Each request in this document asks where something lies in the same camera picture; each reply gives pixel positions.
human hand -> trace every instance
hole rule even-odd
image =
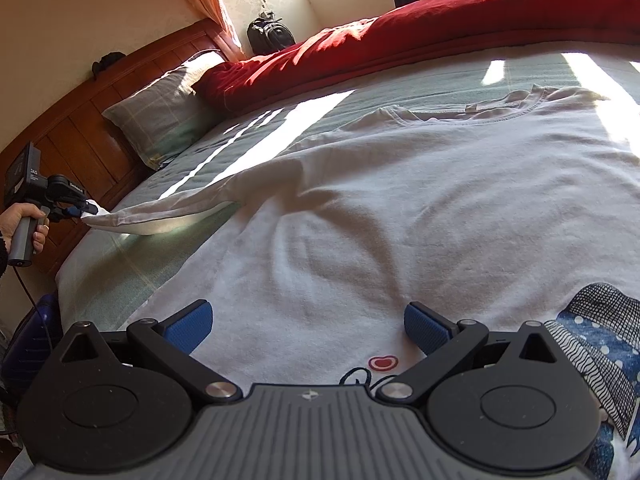
[[[25,216],[40,219],[45,214],[33,204],[13,204],[0,214],[0,233],[2,233],[7,253],[11,250],[11,238],[18,228],[20,220]],[[46,219],[44,225],[37,226],[36,231],[33,233],[33,249],[36,253],[41,253],[44,249],[48,234],[49,219]]]

blue gripper pad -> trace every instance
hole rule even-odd
[[[418,301],[412,301],[404,310],[404,331],[426,355],[435,352],[460,332],[455,323]]]
[[[158,323],[156,330],[178,350],[190,354],[209,335],[212,326],[211,304],[206,300],[198,300]]]

red comforter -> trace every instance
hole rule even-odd
[[[228,115],[441,56],[543,41],[640,44],[640,0],[423,0],[211,68],[194,88]]]

gray handle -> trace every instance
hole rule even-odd
[[[41,207],[41,211],[49,214],[48,207]],[[13,267],[29,267],[33,258],[33,233],[38,225],[44,224],[45,218],[37,219],[25,216],[20,219],[14,236],[11,238],[9,250],[9,265]]]

wooden headboard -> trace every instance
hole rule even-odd
[[[113,208],[152,171],[102,111],[208,48],[220,50],[229,61],[244,59],[228,34],[207,18],[140,48],[98,74],[96,81],[76,87],[0,153],[0,189],[9,165],[31,141],[42,152],[41,174],[64,174],[101,206]],[[34,264],[54,275],[88,230],[79,221],[52,224],[45,250],[34,257]]]

